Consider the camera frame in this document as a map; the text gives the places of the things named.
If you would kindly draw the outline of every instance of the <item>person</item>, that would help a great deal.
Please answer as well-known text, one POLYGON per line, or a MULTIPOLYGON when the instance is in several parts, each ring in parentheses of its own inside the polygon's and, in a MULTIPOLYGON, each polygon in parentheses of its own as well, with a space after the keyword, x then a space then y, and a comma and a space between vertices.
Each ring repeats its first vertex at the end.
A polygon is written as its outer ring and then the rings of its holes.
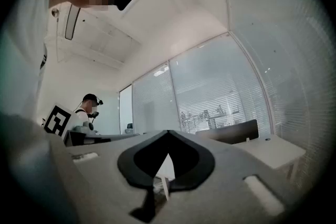
POLYGON ((79 107, 79 109, 75 111, 75 113, 79 116, 81 120, 89 121, 88 114, 96 112, 97 106, 97 97, 92 93, 88 93, 86 96, 84 96, 82 105, 79 107))
POLYGON ((35 120, 48 9, 69 1, 78 7, 118 0, 17 0, 0 30, 0 112, 35 120))

